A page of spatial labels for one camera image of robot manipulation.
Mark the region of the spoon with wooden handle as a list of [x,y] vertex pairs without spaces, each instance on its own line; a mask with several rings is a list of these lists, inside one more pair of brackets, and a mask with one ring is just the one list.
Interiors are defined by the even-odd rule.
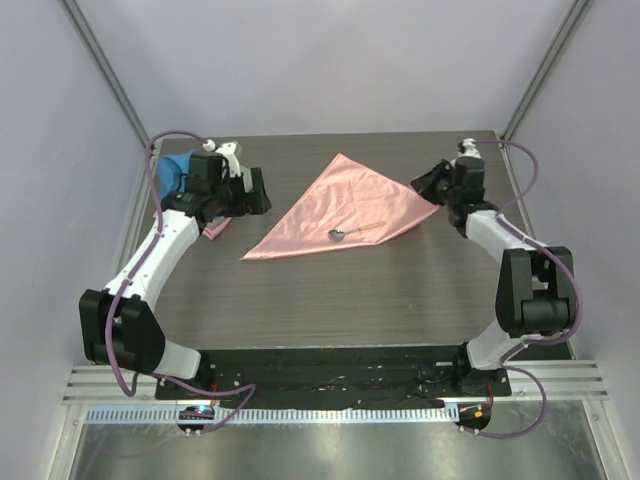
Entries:
[[355,233],[360,233],[360,232],[364,232],[364,231],[368,231],[368,230],[373,230],[373,229],[377,229],[380,227],[383,227],[386,224],[385,221],[380,221],[380,222],[375,222],[375,223],[370,223],[370,224],[366,224],[366,225],[362,225],[350,230],[339,230],[339,229],[331,229],[328,232],[328,238],[334,242],[341,242],[343,241],[348,235],[351,234],[355,234]]

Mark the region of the pink satin napkin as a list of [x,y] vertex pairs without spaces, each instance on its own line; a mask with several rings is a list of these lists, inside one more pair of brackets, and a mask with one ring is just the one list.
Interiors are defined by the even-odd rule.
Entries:
[[[437,211],[414,189],[338,154],[244,261],[328,253],[380,245],[418,226]],[[385,221],[383,227],[328,238],[331,229],[350,230]]]

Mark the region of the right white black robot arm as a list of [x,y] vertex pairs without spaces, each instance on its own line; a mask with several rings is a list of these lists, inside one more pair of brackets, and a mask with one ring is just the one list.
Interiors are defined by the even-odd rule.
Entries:
[[484,178],[484,161],[462,156],[411,181],[418,195],[446,209],[462,237],[499,264],[495,320],[454,357],[451,380],[465,395],[477,393],[487,371],[502,368],[527,346],[564,341],[580,314],[571,252],[541,244],[510,223],[485,199]]

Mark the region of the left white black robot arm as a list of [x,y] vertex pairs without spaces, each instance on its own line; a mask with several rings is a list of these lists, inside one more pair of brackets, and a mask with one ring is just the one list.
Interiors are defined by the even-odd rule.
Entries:
[[193,153],[178,189],[160,200],[160,213],[133,257],[103,289],[79,301],[84,352],[97,364],[145,375],[177,377],[190,398],[213,385],[199,351],[168,340],[154,315],[159,295],[184,253],[213,220],[266,213],[261,169],[239,161],[240,146],[223,143]]

